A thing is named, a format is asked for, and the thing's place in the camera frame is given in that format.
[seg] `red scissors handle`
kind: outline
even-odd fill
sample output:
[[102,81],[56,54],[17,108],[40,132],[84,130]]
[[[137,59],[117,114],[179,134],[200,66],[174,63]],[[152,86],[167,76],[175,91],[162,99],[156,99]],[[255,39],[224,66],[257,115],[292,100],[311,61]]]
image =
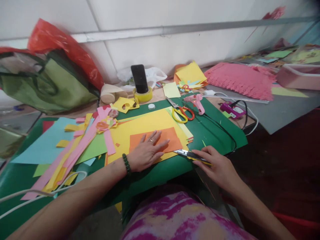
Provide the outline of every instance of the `red scissors handle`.
[[[187,117],[188,121],[192,121],[192,120],[194,119],[194,113],[193,113],[193,111],[192,111],[190,108],[180,107],[180,106],[179,106],[179,109],[180,109],[181,113]],[[186,113],[185,113],[184,110],[189,111],[189,112],[192,114],[192,117],[189,118],[189,117],[186,115]]]

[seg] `pink container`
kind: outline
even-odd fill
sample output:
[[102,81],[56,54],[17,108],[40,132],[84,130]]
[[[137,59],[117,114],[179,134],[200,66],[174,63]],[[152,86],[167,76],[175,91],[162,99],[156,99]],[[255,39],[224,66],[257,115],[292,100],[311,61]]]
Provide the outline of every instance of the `pink container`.
[[286,88],[320,90],[320,65],[285,64],[277,74],[277,81]]

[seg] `yellow scissors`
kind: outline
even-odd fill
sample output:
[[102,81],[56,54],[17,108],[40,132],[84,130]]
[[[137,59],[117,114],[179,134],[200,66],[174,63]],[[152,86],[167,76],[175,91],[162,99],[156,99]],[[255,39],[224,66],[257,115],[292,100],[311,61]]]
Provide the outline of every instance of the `yellow scissors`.
[[[186,123],[188,120],[192,121],[194,119],[194,112],[187,107],[180,107],[179,105],[175,104],[174,101],[172,101],[170,98],[166,97],[166,99],[169,101],[169,103],[172,105],[173,109],[172,109],[172,117],[174,120],[176,120],[178,123]],[[184,112],[184,110],[189,111],[192,114],[192,117],[189,118],[186,113]],[[181,119],[177,119],[174,112],[176,112],[177,114],[179,114],[184,120]]]

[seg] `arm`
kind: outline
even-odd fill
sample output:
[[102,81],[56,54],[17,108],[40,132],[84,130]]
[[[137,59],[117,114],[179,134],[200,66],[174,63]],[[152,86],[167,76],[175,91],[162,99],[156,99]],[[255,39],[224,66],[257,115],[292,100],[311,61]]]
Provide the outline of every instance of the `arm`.
[[295,239],[271,211],[259,200],[252,190],[241,180],[231,161],[222,156],[212,146],[195,154],[212,163],[212,167],[200,161],[193,161],[218,186],[229,192],[239,204],[241,212],[254,223],[262,227],[269,239]]
[[[160,135],[161,131],[158,133],[155,131],[146,141],[146,135],[144,135],[140,144],[127,155],[132,172],[140,172],[150,167],[163,155],[158,151],[170,140],[154,146],[153,142],[157,142]],[[126,174],[124,160],[117,159],[53,200],[11,234],[8,239],[66,238]]]

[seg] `green cutting mat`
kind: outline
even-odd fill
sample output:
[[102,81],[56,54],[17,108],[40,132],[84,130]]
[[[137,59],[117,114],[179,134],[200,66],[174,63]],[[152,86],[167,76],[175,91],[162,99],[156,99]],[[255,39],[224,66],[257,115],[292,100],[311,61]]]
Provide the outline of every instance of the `green cutting mat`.
[[[181,98],[173,98],[172,100],[180,106],[183,106]],[[237,142],[237,146],[242,147],[247,144],[247,139],[243,131],[228,120],[218,109],[216,109],[207,99],[201,101],[207,115],[216,120],[233,136]],[[159,101],[154,103],[156,108],[154,111],[169,107],[170,104],[167,100]],[[233,150],[234,143],[230,137],[221,130],[215,123],[204,116],[198,114],[198,110],[193,107],[192,103],[188,103],[189,108],[193,108],[195,112],[195,119],[188,121],[186,126],[194,135],[194,140],[188,145],[189,149],[201,149],[203,148],[202,141],[205,144],[214,146],[221,154],[227,154]],[[124,119],[128,117],[138,116],[144,113],[151,112],[148,109],[148,105],[141,105],[139,109],[130,110],[127,114],[120,113],[118,119]],[[41,134],[42,134],[42,121],[54,121],[56,118],[45,118],[40,119],[33,127],[32,131],[26,137],[22,146],[13,158],[21,154],[27,149]],[[89,174],[97,171],[104,166],[104,156],[101,159],[96,160],[89,168]],[[29,189],[36,182],[38,177],[33,178],[34,171],[37,165],[34,164],[17,164],[9,163],[3,173],[0,175],[0,198],[5,197],[9,194]],[[95,210],[108,207],[115,203],[121,202],[124,198],[129,198],[144,192],[150,188],[166,183],[168,180],[175,178],[183,173],[186,173],[196,166],[191,163],[190,160],[182,157],[175,156],[164,160],[152,167],[146,169],[141,173],[133,173],[131,178],[125,177],[122,179],[97,205]],[[15,197],[11,200],[0,204],[0,215],[7,212],[11,208],[21,204],[22,197]],[[0,226],[3,227],[0,231],[0,239],[6,238],[25,221],[27,221],[32,215],[39,211],[43,206],[48,204],[52,198],[42,198],[35,202],[24,206],[8,216],[0,220]]]

